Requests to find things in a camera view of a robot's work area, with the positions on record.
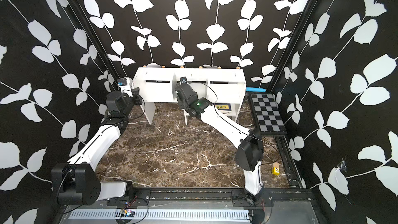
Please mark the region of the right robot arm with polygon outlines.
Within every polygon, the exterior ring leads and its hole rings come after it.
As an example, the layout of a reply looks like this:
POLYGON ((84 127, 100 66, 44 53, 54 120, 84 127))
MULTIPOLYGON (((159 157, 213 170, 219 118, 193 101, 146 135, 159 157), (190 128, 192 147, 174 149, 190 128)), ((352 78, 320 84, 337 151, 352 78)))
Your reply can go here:
POLYGON ((246 197, 257 201, 262 194, 261 164, 264 145, 258 130, 249 130, 239 125, 216 108, 216 105, 205 97, 199 98, 191 86, 180 78, 175 88, 179 107, 191 117, 209 124, 224 135, 237 149, 236 164, 243 169, 246 197))

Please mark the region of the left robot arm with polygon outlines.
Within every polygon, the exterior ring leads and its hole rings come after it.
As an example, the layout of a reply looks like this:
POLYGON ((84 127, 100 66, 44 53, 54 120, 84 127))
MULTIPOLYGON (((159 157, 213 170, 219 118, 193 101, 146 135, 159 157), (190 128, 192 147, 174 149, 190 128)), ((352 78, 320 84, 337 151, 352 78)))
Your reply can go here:
POLYGON ((99 200, 126 195, 126 181, 100 181, 95 170, 111 145, 126 130, 132 108, 142 103, 139 88, 113 91, 107 95, 107 116, 97 133, 67 163, 58 163, 51 171, 56 203, 92 205, 99 200))

